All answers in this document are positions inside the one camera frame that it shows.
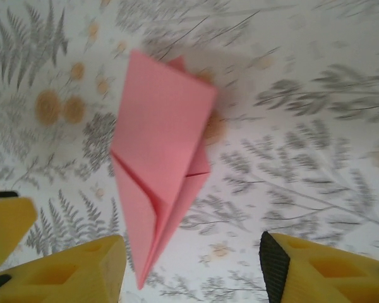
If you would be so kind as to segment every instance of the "patterned fabric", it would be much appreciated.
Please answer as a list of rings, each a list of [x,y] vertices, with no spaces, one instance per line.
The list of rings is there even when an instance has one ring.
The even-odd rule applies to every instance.
[[[2,269],[126,236],[108,147],[133,48],[221,93],[212,175],[141,292],[128,256],[123,302],[267,302],[264,230],[379,259],[379,0],[0,0],[0,190],[39,211]]]

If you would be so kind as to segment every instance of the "yellow plastic part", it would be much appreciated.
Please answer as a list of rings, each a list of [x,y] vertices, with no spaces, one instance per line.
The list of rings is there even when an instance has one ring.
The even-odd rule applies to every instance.
[[[0,199],[0,266],[37,219],[29,198]]]
[[[282,234],[291,259],[281,303],[379,303],[379,261]]]
[[[0,303],[117,303],[125,266],[123,238],[104,237],[1,272]]]

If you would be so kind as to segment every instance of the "pink paper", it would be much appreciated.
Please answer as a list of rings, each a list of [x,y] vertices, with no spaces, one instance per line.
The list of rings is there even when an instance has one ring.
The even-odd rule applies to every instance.
[[[136,281],[145,280],[208,178],[202,133],[217,89],[134,50],[111,144]]]

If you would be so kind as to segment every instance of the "folded paper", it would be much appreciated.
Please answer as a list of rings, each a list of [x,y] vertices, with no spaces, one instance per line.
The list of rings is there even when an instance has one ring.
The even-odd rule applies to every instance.
[[[217,89],[131,53],[111,159],[141,289],[210,173],[202,133]]]

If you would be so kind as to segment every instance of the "floral tablecloth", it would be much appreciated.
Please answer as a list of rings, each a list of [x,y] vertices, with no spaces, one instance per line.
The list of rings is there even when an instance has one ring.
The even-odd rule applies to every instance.
[[[263,230],[379,259],[379,0],[0,0],[0,190],[39,212],[2,269],[126,236],[108,148],[133,48],[220,97],[212,174],[142,291],[125,238],[122,302],[266,302]]]

